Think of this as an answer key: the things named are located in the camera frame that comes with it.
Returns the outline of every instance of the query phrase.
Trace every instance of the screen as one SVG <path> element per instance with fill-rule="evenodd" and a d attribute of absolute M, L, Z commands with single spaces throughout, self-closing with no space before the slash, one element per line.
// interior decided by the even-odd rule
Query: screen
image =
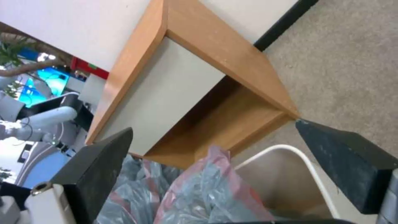
<path fill-rule="evenodd" d="M 69 80 L 69 76 L 62 73 L 54 68 L 46 68 L 37 71 L 40 78 L 42 78 L 47 85 L 51 88 L 51 92 L 54 96 L 60 96 L 64 91 L 66 83 Z M 32 78 L 29 78 L 22 89 L 19 101 L 26 104 L 26 107 L 31 107 L 34 104 L 41 103 L 47 99 L 42 96 L 33 84 Z"/>

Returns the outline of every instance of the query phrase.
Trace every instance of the white panel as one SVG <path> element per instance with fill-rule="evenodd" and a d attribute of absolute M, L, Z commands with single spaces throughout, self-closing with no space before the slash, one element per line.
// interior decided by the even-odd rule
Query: white panel
<path fill-rule="evenodd" d="M 150 0 L 0 0 L 0 21 L 109 71 Z"/>
<path fill-rule="evenodd" d="M 134 131 L 130 152 L 144 155 L 224 74 L 165 38 L 98 139 Z"/>
<path fill-rule="evenodd" d="M 250 43 L 256 42 L 297 0 L 200 0 Z"/>
<path fill-rule="evenodd" d="M 76 92 L 81 92 L 84 87 L 84 82 L 75 78 L 70 77 L 66 83 L 66 87 Z"/>
<path fill-rule="evenodd" d="M 84 87 L 80 92 L 78 99 L 83 102 L 93 104 L 95 107 L 98 106 L 105 83 L 105 79 L 91 74 L 84 83 Z"/>

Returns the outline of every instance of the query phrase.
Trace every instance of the wooden shelf edge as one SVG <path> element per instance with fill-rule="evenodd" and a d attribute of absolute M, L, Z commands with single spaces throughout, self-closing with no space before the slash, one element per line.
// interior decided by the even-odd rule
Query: wooden shelf edge
<path fill-rule="evenodd" d="M 167 1 L 152 0 L 109 73 L 86 144 L 91 144 L 127 90 L 162 42 L 167 30 Z"/>

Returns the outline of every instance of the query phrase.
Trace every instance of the cable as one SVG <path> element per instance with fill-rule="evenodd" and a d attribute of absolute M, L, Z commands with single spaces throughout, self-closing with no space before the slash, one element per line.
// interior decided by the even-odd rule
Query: cable
<path fill-rule="evenodd" d="M 19 144 L 16 144 L 16 145 L 12 145 L 12 146 L 19 146 L 19 145 L 25 144 L 25 143 L 30 139 L 30 137 L 32 137 L 32 135 L 33 135 L 33 127 L 32 127 L 30 124 L 28 124 L 28 123 L 22 123 L 22 122 L 21 122 L 21 124 L 25 124 L 25 127 L 26 127 L 26 126 L 29 126 L 29 128 L 30 128 L 29 137 L 28 137 L 26 140 L 23 140 L 22 143 L 19 143 Z"/>

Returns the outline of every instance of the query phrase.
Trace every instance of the gray plastic bag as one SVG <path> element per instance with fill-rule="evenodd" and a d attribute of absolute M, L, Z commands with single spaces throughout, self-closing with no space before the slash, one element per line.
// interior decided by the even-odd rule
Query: gray plastic bag
<path fill-rule="evenodd" d="M 180 169 L 127 155 L 96 222 L 152 224 L 163 196 L 180 173 Z"/>
<path fill-rule="evenodd" d="M 260 197 L 235 172 L 229 153 L 211 147 L 168 189 L 155 224 L 202 224 L 274 220 Z"/>

